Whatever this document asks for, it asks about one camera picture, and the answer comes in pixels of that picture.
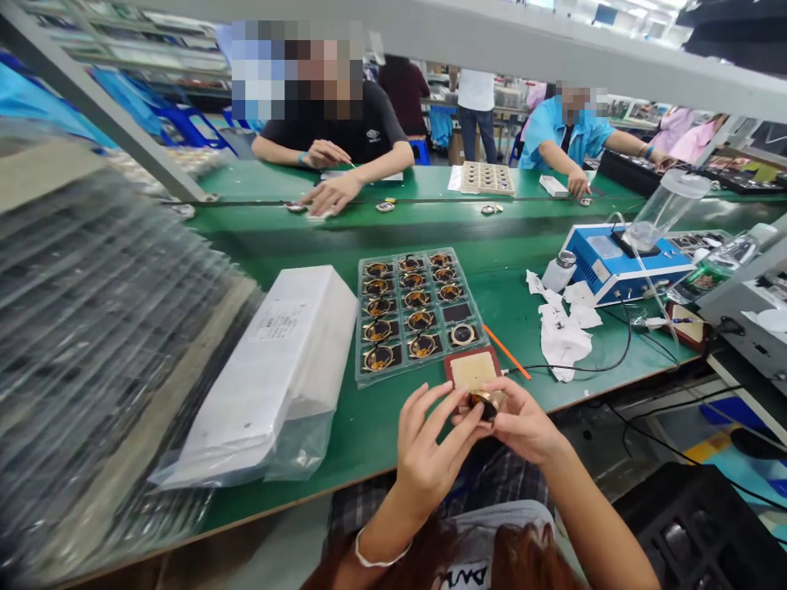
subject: pink shirt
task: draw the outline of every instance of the pink shirt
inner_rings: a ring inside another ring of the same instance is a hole
[[[669,153],[686,131],[691,129],[693,121],[694,111],[678,107],[669,115],[662,117],[661,131],[651,140],[650,144],[660,152]]]
[[[708,121],[705,125],[689,129],[670,150],[670,156],[689,164],[696,163],[702,156],[705,147],[713,139],[714,123],[715,121]]]

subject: orange pencil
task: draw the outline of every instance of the orange pencil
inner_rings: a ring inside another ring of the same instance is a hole
[[[519,371],[521,371],[521,373],[527,379],[532,379],[530,377],[530,374],[525,370],[525,368],[519,364],[519,361],[515,359],[514,356],[508,351],[508,349],[503,346],[503,343],[498,340],[498,337],[492,334],[492,330],[490,330],[486,324],[484,324],[484,329],[486,330],[486,333],[489,335],[489,337],[494,340],[494,343],[500,347],[500,350],[505,352],[506,356],[511,359],[511,362],[517,367],[517,369],[519,369]]]

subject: hair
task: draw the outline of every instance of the hair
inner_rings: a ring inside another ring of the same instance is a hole
[[[453,524],[430,518],[412,541],[410,551],[377,583],[376,590],[440,588],[457,557],[464,536]],[[331,588],[339,564],[352,550],[355,534],[329,544],[323,561],[301,590]],[[557,549],[552,526],[539,535],[533,524],[504,525],[494,535],[490,590],[588,590]]]

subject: plastic bottle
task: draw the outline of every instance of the plastic bottle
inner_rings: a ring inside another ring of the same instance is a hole
[[[696,301],[724,283],[741,266],[753,260],[763,244],[776,235],[776,228],[757,224],[732,242],[713,248],[697,263],[697,269],[670,287],[666,296],[680,305]]]
[[[576,270],[575,263],[576,254],[574,252],[569,252],[568,250],[561,251],[560,254],[557,255],[557,258],[553,258],[549,262],[547,271],[541,279],[541,284],[544,288],[552,289],[555,293],[561,292],[566,288],[571,277],[574,276],[574,271]]]

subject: bracelet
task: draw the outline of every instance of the bracelet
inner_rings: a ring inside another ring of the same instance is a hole
[[[371,563],[363,555],[361,555],[361,550],[358,548],[358,539],[361,538],[361,533],[363,533],[363,531],[365,531],[365,530],[366,530],[366,527],[364,527],[363,529],[359,530],[358,534],[355,536],[355,557],[358,558],[358,561],[360,561],[361,565],[363,565],[365,568],[370,568],[370,567],[390,567],[391,565],[395,564],[397,561],[402,559],[407,554],[407,552],[410,551],[410,547],[412,547],[412,541],[410,541],[410,544],[407,545],[407,548],[404,551],[402,551],[395,560],[388,561],[388,562],[381,561],[380,563]]]

